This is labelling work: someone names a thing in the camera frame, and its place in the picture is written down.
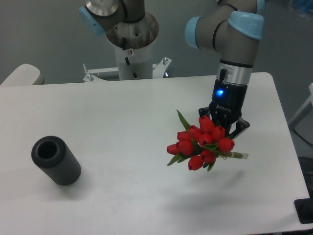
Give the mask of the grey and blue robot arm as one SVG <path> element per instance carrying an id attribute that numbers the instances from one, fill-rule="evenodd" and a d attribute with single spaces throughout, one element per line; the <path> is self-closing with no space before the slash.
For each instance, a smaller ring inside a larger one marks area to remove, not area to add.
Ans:
<path id="1" fill-rule="evenodd" d="M 220 54 L 212 100 L 200 108 L 201 117 L 219 122 L 235 138 L 249 127 L 242 106 L 262 39 L 262 0 L 220 0 L 210 16 L 191 18 L 184 37 L 189 46 Z M 159 33 L 156 18 L 142 0 L 88 0 L 79 14 L 96 35 L 104 34 L 114 46 L 121 80 L 163 76 L 152 65 L 151 46 Z"/>

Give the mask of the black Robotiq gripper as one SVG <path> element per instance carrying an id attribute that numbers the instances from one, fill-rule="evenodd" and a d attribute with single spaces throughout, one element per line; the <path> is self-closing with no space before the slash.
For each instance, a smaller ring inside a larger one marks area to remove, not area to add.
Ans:
<path id="1" fill-rule="evenodd" d="M 222 127 L 230 127 L 236 122 L 235 130 L 227 136 L 236 139 L 250 127 L 250 123 L 241 117 L 246 91 L 247 85 L 223 83 L 216 79 L 212 101 L 209 107 L 199 108 L 199 116 L 212 118 L 214 123 L 219 122 Z"/>

